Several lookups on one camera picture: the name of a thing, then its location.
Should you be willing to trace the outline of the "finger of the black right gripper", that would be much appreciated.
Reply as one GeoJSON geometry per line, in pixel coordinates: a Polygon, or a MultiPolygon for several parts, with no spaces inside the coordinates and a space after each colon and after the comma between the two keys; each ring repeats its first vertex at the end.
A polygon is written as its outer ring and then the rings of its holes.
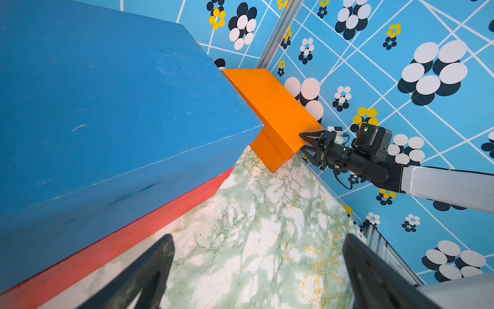
{"type": "Polygon", "coordinates": [[[303,141],[305,141],[305,143],[311,145],[319,145],[322,131],[300,133],[299,136],[303,141]]]}
{"type": "Polygon", "coordinates": [[[306,163],[310,163],[313,166],[320,166],[320,160],[317,157],[317,149],[310,145],[304,145],[301,147],[302,158],[306,163]]]}

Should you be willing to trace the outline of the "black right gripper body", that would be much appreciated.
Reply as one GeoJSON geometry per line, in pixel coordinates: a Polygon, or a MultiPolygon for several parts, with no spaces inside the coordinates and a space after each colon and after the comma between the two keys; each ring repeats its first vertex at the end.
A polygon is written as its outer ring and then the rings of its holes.
{"type": "Polygon", "coordinates": [[[327,167],[346,168],[347,162],[353,153],[353,148],[348,145],[337,144],[334,142],[335,134],[328,130],[322,131],[319,145],[314,145],[317,149],[317,157],[320,160],[321,170],[327,167]]]}

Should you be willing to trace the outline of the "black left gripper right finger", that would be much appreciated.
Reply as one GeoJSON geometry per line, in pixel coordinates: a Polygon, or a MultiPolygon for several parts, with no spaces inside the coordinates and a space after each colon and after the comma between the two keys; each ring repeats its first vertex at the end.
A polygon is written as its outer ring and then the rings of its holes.
{"type": "Polygon", "coordinates": [[[438,308],[354,234],[342,252],[358,308],[438,308]]]}

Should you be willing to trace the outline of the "orange shoebox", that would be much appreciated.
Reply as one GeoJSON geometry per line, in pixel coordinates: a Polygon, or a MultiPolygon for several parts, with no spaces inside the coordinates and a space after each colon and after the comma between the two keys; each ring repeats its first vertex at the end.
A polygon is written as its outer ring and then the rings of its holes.
{"type": "Polygon", "coordinates": [[[225,69],[223,74],[264,124],[250,147],[272,173],[305,144],[300,133],[323,130],[268,70],[225,69]]]}

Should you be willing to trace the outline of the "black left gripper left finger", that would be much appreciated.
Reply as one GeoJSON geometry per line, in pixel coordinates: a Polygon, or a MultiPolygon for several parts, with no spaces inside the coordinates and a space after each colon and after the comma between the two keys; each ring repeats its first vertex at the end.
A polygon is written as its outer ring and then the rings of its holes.
{"type": "Polygon", "coordinates": [[[79,308],[127,308],[135,299],[135,308],[159,308],[174,254],[166,234],[79,308]]]}

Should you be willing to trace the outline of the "blue shoebox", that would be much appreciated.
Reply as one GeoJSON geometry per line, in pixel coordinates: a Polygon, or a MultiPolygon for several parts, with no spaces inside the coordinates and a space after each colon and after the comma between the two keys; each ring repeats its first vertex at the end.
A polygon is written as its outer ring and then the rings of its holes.
{"type": "Polygon", "coordinates": [[[1,2],[1,290],[233,167],[262,121],[176,23],[1,2]]]}

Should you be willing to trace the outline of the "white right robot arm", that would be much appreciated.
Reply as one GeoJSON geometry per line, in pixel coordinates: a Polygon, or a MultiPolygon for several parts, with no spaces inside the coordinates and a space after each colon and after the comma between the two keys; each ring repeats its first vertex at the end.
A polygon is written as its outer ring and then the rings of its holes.
{"type": "Polygon", "coordinates": [[[300,133],[306,142],[301,151],[321,170],[333,164],[380,189],[493,213],[492,174],[386,162],[392,132],[384,127],[363,124],[352,146],[337,143],[336,136],[300,133]]]}

